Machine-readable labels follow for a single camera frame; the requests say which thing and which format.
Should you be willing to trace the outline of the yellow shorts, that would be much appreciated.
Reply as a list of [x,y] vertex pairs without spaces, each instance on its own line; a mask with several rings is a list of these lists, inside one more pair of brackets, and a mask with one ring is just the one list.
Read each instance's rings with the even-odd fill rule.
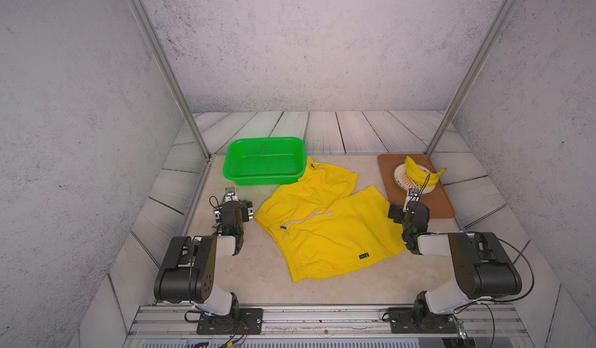
[[304,175],[282,185],[254,216],[278,245],[293,281],[347,274],[397,256],[406,247],[389,219],[388,200],[357,173],[308,157]]

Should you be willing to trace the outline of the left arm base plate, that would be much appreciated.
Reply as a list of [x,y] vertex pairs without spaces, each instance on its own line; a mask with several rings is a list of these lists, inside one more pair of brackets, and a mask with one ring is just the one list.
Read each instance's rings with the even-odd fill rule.
[[225,316],[201,313],[196,333],[205,335],[260,335],[262,333],[263,309],[232,309]]

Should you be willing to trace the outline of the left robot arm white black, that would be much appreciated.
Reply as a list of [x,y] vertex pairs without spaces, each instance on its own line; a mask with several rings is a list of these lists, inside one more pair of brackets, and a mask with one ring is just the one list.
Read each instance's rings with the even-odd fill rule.
[[154,296],[172,304],[187,301],[207,315],[234,318],[237,297],[216,285],[216,265],[242,250],[245,223],[254,216],[253,204],[228,199],[214,207],[214,215],[213,235],[172,238],[154,283]]

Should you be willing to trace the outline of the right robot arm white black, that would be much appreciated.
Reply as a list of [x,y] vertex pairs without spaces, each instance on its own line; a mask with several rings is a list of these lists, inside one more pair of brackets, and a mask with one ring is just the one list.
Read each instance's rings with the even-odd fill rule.
[[411,253],[452,261],[454,278],[434,290],[419,293],[413,307],[415,315],[448,315],[476,301],[495,300],[522,291],[521,276],[494,233],[430,233],[430,209],[415,201],[405,206],[390,204],[388,218],[402,225],[402,239]]

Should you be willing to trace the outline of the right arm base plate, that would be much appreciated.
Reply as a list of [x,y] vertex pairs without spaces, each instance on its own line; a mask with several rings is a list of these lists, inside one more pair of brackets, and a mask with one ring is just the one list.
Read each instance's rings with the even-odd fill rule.
[[455,334],[458,327],[450,315],[418,312],[414,308],[390,308],[382,316],[395,334]]

